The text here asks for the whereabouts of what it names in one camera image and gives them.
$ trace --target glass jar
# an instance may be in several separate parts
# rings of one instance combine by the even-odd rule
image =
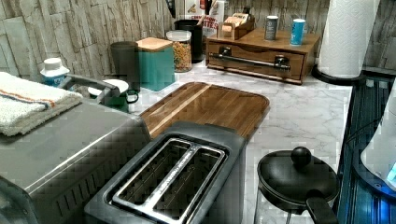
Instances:
[[[166,33],[168,40],[173,42],[175,72],[188,72],[191,64],[191,32],[169,31]]]

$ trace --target blue light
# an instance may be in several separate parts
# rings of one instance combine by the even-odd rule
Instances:
[[[394,186],[396,184],[395,181],[395,177],[396,177],[396,163],[393,164],[392,169],[390,170],[388,176],[387,176],[387,180]]]

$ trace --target paper towel roll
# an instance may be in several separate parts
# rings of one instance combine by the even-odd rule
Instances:
[[[331,0],[318,70],[331,77],[361,73],[379,0]]]

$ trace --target wooden drawer box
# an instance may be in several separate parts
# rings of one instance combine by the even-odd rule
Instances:
[[[275,41],[267,41],[264,40],[263,29],[256,29],[239,40],[211,36],[206,40],[206,65],[244,75],[302,84],[306,74],[314,65],[318,40],[318,35],[305,35],[301,46],[292,46],[290,33],[278,31]],[[274,63],[276,56],[283,55],[289,59],[290,70],[262,66],[257,63],[230,61],[213,56],[213,53],[220,54],[224,48],[231,51],[230,56],[233,58],[254,62]]]

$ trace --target black canister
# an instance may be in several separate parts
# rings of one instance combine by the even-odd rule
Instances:
[[[277,16],[267,16],[264,39],[276,40],[277,19]]]
[[[199,63],[204,59],[202,49],[202,25],[197,25],[196,20],[175,21],[176,30],[185,30],[191,32],[191,60],[193,63]]]
[[[111,44],[116,75],[126,76],[129,91],[140,92],[139,54],[137,43],[122,41]]]

